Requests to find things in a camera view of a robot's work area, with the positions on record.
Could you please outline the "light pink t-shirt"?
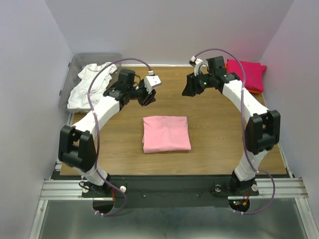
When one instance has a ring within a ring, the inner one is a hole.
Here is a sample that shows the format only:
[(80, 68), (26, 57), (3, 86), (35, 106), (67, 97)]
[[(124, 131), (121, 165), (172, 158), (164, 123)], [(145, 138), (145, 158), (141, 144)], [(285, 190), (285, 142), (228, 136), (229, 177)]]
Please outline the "light pink t-shirt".
[(150, 116), (143, 118), (145, 154), (190, 151), (186, 116)]

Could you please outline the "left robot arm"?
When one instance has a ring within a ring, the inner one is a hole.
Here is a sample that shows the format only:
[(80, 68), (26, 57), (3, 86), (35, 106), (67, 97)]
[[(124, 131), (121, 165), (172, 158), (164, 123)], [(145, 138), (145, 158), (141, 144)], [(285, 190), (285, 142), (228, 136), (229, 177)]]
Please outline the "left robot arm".
[(106, 196), (112, 190), (110, 175), (98, 166), (100, 129), (131, 100), (141, 106), (155, 102), (159, 76), (149, 71), (138, 83), (135, 71), (122, 69), (118, 80), (102, 95), (99, 102), (77, 123), (65, 125), (60, 131), (58, 159), (87, 179), (80, 186)]

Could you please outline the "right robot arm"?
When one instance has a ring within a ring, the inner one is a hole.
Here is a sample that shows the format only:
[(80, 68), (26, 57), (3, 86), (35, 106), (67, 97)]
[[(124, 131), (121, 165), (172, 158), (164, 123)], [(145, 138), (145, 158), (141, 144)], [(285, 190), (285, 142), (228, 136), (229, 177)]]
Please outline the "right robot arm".
[(281, 115), (255, 99), (245, 88), (243, 78), (227, 71), (222, 56), (207, 60), (206, 74), (202, 72), (203, 61), (200, 58), (192, 56), (189, 63), (194, 71), (186, 77), (183, 96), (194, 97), (205, 89), (215, 88), (241, 113), (244, 150), (227, 184), (227, 191), (241, 194), (254, 185), (261, 161), (279, 142)]

